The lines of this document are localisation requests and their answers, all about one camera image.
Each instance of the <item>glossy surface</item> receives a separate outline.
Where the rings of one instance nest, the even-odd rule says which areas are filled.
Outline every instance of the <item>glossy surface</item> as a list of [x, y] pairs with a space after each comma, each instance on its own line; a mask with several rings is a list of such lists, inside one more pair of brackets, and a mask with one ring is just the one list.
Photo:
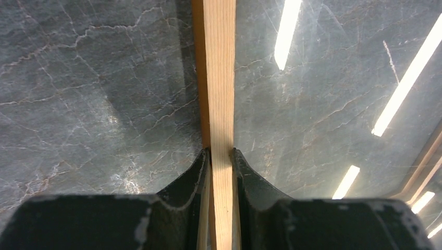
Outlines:
[[0, 228], [35, 194], [157, 192], [190, 167], [190, 3], [0, 6]]
[[[351, 165], [345, 197], [396, 190], [442, 117], [441, 46], [383, 135], [371, 132], [442, 4], [303, 1], [280, 70], [284, 6], [237, 1], [235, 147], [295, 198], [331, 198]], [[0, 228], [34, 194], [156, 192], [190, 166], [201, 136], [189, 1], [0, 7]]]
[[283, 7], [238, 2], [236, 147], [295, 198], [331, 197], [351, 165], [360, 173], [346, 197], [394, 191], [442, 117], [441, 47], [382, 137], [371, 131], [441, 4], [303, 1], [279, 70]]

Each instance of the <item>wooden board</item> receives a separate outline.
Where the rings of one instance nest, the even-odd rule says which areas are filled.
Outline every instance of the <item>wooden board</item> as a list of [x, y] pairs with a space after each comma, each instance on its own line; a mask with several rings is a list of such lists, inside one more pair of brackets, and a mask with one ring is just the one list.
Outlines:
[[413, 163], [399, 191], [389, 194], [389, 198], [401, 199], [412, 204], [423, 191], [442, 163], [436, 152], [442, 144], [442, 120], [433, 131], [422, 151]]
[[235, 0], [192, 0], [203, 146], [211, 149], [212, 249], [232, 248]]

